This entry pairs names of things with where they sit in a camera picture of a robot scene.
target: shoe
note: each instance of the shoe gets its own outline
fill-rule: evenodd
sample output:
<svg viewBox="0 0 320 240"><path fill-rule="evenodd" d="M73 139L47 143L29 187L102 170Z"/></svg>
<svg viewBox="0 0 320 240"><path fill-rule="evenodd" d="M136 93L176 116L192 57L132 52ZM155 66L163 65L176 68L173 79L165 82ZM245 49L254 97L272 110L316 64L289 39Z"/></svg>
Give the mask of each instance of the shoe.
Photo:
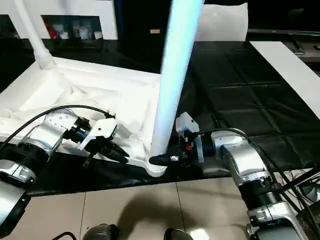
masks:
<svg viewBox="0 0 320 240"><path fill-rule="evenodd" d="M82 240L119 240L119 229L114 224L100 224L90 228Z"/></svg>
<svg viewBox="0 0 320 240"><path fill-rule="evenodd" d="M182 230L168 228L164 233L163 240L193 240L193 238Z"/></svg>

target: yellow label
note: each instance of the yellow label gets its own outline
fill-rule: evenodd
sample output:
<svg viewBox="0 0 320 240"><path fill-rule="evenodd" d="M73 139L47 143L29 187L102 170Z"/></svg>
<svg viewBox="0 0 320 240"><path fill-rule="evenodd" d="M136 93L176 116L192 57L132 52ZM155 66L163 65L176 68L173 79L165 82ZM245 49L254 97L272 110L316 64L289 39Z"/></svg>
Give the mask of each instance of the yellow label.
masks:
<svg viewBox="0 0 320 240"><path fill-rule="evenodd" d="M150 29L150 33L151 34L159 34L160 33L160 29Z"/></svg>

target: white wall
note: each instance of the white wall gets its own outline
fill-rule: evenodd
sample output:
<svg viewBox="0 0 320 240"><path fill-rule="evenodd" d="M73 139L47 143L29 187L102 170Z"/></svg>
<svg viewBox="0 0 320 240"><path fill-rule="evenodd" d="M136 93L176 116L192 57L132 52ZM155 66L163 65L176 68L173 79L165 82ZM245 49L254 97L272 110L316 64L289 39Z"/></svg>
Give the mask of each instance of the white wall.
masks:
<svg viewBox="0 0 320 240"><path fill-rule="evenodd" d="M113 1L25 0L25 2L42 39L49 39L50 36L41 15L99 16L103 39L118 39ZM14 1L0 0L0 14L9 15L20 38L28 38L23 23L15 8Z"/></svg>

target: robotic arm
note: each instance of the robotic arm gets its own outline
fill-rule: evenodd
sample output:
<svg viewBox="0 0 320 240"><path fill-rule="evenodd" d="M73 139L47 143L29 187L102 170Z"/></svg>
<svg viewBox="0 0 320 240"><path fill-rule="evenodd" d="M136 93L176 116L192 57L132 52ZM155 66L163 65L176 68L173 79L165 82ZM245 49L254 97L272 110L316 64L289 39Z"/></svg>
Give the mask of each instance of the robotic arm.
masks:
<svg viewBox="0 0 320 240"><path fill-rule="evenodd" d="M246 138L226 130L195 136L192 133L199 132L199 125L186 112L176 119L175 125L185 140L185 151L175 156L152 157L152 164L168 166L190 159L203 163L204 156L222 159L247 206L250 239L308 239L289 204L276 191L279 186L273 182L262 158Z"/></svg>
<svg viewBox="0 0 320 240"><path fill-rule="evenodd" d="M30 201L26 189L58 149L63 139L78 144L93 157L105 157L127 163L129 155L111 142L118 126L114 116L98 120L90 126L89 120L77 116L70 109L50 112L35 126L5 159L0 159L0 238L9 235L17 225Z"/></svg>

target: white panel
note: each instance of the white panel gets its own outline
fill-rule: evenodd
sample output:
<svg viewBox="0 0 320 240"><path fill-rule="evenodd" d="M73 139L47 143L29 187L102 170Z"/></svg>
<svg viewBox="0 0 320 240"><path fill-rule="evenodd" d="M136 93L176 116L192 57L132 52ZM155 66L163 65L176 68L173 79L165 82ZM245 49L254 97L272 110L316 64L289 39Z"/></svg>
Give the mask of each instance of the white panel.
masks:
<svg viewBox="0 0 320 240"><path fill-rule="evenodd" d="M320 77L279 41L251 41L320 119Z"/></svg>
<svg viewBox="0 0 320 240"><path fill-rule="evenodd" d="M18 11L15 7L15 3L13 0L0 0L0 14L9 15L11 22L14 25L20 38L22 39L28 38L27 31L24 28L24 24L21 18L19 17Z"/></svg>
<svg viewBox="0 0 320 240"><path fill-rule="evenodd" d="M41 15L99 16L103 39L116 40L117 28L112 1L96 0L25 0L42 39L49 33ZM0 0L0 14L8 14L22 39L28 38L12 0Z"/></svg>

